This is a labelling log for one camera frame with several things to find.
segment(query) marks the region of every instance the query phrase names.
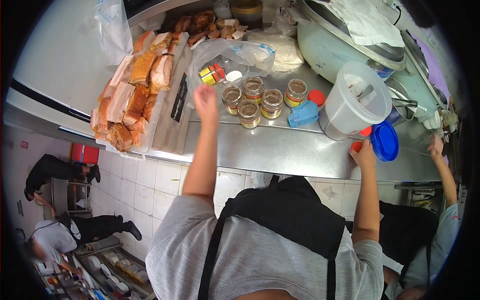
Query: cooking pot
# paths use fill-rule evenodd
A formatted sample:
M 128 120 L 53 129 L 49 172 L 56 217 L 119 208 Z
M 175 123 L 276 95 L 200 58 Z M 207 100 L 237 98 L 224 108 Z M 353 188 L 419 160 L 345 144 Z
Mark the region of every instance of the cooking pot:
M 312 69 L 326 80 L 335 83 L 340 68 L 351 60 L 369 65 L 384 80 L 394 71 L 405 69 L 403 47 L 356 45 L 347 26 L 322 4 L 309 0 L 298 0 L 297 4 L 299 8 L 289 12 L 299 23 L 300 50 Z

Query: black shoe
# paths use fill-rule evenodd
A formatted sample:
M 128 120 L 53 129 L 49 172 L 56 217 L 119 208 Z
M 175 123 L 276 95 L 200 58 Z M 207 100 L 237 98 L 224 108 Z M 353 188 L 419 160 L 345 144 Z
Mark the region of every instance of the black shoe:
M 138 230 L 137 226 L 135 226 L 132 221 L 128 221 L 128 224 L 131 226 L 128 232 L 131 233 L 137 240 L 142 240 L 142 234 L 140 233 L 140 230 Z

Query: metal countertop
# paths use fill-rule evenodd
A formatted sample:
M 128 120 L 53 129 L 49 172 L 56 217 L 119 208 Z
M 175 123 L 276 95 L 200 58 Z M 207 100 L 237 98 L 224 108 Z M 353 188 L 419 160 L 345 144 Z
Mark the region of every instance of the metal countertop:
M 277 88 L 284 92 L 290 79 L 302 79 L 308 90 L 318 89 L 328 96 L 332 84 L 317 75 L 308 64 L 295 72 L 273 73 L 265 77 L 265 88 Z M 240 125 L 237 116 L 228 114 L 223 105 L 219 107 L 218 130 L 219 167 L 237 168 L 279 174 L 309 177 L 360 179 L 360 169 L 349 157 L 348 149 L 355 139 L 334 141 L 326 136 L 320 124 L 290 128 L 289 107 L 274 120 L 262 117 L 255 129 Z M 149 157 L 177 163 L 191 163 L 200 133 L 200 119 L 194 111 L 188 127 L 183 155 L 162 151 L 150 151 Z M 377 179 L 381 181 L 439 181 L 440 176 L 426 151 L 430 132 L 416 120 L 395 127 L 400 141 L 398 157 L 393 162 L 377 159 Z

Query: black apron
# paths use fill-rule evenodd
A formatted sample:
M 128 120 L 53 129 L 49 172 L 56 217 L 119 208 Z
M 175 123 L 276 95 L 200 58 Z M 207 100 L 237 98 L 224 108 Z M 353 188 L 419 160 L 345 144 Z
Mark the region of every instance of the black apron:
M 328 260 L 326 299 L 335 299 L 335 258 L 342 240 L 345 219 L 323 205 L 304 177 L 278 182 L 274 175 L 264 190 L 246 189 L 228 199 L 218 218 L 205 258 L 198 299 L 208 299 L 210 277 L 226 218 L 236 215 L 250 219 L 302 245 Z

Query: blue cloth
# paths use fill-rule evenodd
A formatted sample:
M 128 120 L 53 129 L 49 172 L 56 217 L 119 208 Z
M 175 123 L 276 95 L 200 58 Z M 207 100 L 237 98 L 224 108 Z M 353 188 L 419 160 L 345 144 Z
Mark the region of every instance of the blue cloth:
M 292 108 L 292 113 L 288 116 L 288 123 L 291 128 L 299 125 L 305 125 L 318 120 L 318 105 L 310 100 L 303 101 L 299 106 Z

